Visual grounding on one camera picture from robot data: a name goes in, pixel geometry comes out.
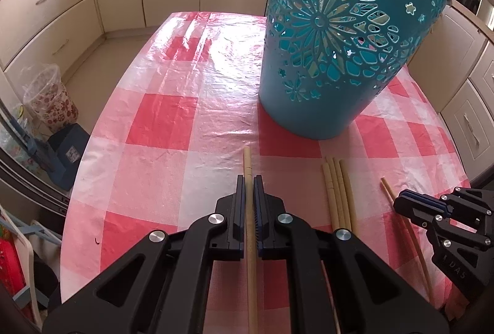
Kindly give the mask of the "bamboo chopstick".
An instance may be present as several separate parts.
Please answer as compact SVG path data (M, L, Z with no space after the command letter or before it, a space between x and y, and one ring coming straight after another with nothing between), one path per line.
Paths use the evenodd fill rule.
M254 222L254 184L252 173L251 150L244 149L245 177L245 258L247 265L247 298L249 333L258 333L258 295L257 295L257 265L256 237Z
M345 162L344 159L342 159L339 161L339 164L340 164L342 178L343 178L346 196L347 196L347 204L348 204L349 216L350 216L351 225L352 225L352 231L355 235L357 235L358 234L358 219L357 219L357 213L356 213L355 202L354 202L354 197L353 197L353 188L352 188L351 180L350 180L348 170L347 170L347 163Z
M338 222L339 222L339 227L347 229L348 225L347 225L347 220L346 220L344 209L343 209L343 201L342 201L342 197L341 197L341 191L340 191L339 183L337 180L337 169L335 166L335 161L333 158L327 157L327 163L328 163L329 170L330 170L331 180L333 182L333 192L334 192L334 198L335 198L335 203L336 203L336 207L337 207L337 218L338 218Z
M327 190L327 201L330 213L330 219L332 223L333 230L339 229L341 227L339 221L339 213L337 209L336 195L333 184L333 177L331 175L331 170L328 163L322 165L322 171L325 178L325 185Z
M341 165L339 163L339 160L336 160L335 158L333 158L333 164L337 175L337 185L339 190L339 198L341 203L341 211L342 211L342 219L343 219L342 223L344 224L345 229L352 230L353 228L352 228L352 221L349 210L349 203L347 199L346 186L342 175Z
M388 183L386 178L380 178L380 182L381 182L381 185L383 186L383 189L387 193L388 202L390 203L390 207L393 209L394 208L394 200L396 198L396 193L394 192L394 189L392 189L391 185ZM414 229L412 228L409 220L407 218L404 218L400 214L399 214L399 217L400 217L400 221L401 221L402 225L405 227L405 229L408 233L409 240L412 243L413 248L414 248L414 250L415 250L415 252L419 258L420 268L422 270L422 273L423 273L423 276L425 279L425 285L426 285L426 290L427 290L427 294L428 294L428 298L429 298L429 303L431 303L433 306L435 303L434 288L432 286L432 280L430 278L429 269L428 269L428 266L425 262L424 254L423 254L423 251L420 247L420 243L419 243L419 241L415 235Z

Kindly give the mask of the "red white checkered tablecloth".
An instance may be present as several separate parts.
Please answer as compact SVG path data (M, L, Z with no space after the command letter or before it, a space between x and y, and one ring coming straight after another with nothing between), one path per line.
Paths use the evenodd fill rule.
M70 199L61 249L68 299L154 229L174 233L234 191L243 154L286 210L332 223L322 172L345 161L358 237L420 295L457 315L464 300L414 248L383 183L432 196L468 183L446 127L407 70L340 136L317 142L278 126L258 101L265 23L236 14L171 16L143 46L95 124Z

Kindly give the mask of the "teal perforated plastic basket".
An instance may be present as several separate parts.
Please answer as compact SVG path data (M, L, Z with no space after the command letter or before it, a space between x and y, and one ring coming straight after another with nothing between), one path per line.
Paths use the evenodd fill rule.
M268 0L260 103L301 137L339 135L451 0Z

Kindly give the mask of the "floral plastic bin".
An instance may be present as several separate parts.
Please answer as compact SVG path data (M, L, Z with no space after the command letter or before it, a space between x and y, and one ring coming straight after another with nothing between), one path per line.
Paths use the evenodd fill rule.
M30 66L23 85L23 104L52 132L73 125L79 110L62 81L60 67L55 64Z

